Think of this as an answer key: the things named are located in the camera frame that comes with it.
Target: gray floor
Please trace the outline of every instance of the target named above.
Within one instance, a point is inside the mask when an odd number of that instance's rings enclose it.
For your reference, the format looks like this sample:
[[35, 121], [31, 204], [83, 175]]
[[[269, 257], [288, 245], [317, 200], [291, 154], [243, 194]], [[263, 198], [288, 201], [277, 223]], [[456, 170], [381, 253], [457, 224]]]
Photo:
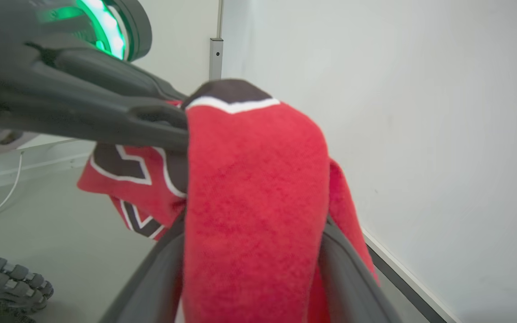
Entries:
[[[106, 196], [81, 192], [80, 169], [20, 183], [0, 212], [0, 257], [55, 286], [38, 323], [96, 323], [153, 242], [128, 231]], [[0, 201], [10, 187], [0, 188]], [[379, 272], [404, 323], [427, 323]]]

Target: green led ring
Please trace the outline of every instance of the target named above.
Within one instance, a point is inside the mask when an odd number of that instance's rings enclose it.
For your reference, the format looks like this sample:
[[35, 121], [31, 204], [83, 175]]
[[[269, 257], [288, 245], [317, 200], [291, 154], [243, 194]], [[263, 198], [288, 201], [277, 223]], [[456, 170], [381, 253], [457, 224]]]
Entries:
[[85, 11], [95, 27], [96, 33], [105, 35], [105, 42], [97, 41], [95, 44], [114, 57], [125, 59], [125, 37], [119, 28], [119, 22], [102, 0], [77, 0], [78, 6]]

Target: baseboard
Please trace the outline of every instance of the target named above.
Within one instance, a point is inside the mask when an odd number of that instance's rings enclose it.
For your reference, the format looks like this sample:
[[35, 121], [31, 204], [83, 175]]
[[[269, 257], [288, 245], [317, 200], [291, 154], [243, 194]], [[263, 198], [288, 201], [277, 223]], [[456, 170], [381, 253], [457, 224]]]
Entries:
[[364, 239], [369, 248], [384, 260], [398, 276], [404, 280], [414, 292], [418, 294], [444, 321], [447, 323], [463, 323], [454, 315], [439, 298], [424, 286], [408, 269], [405, 268], [396, 258], [381, 245], [367, 230], [363, 228]]
[[13, 184], [15, 181], [21, 152], [23, 152], [20, 176], [22, 182], [55, 172], [83, 167], [94, 145], [91, 141], [72, 140], [0, 153], [0, 186]]

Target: red towel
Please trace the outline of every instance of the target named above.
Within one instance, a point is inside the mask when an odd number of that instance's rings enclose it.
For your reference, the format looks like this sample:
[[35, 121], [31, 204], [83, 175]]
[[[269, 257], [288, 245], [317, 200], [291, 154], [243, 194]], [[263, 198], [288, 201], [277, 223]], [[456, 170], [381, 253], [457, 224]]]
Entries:
[[327, 214], [373, 266], [318, 126], [241, 80], [207, 83], [182, 108], [188, 163], [160, 148], [98, 144], [79, 188], [109, 195], [127, 227], [153, 239], [188, 198], [188, 323], [328, 322], [316, 264]]

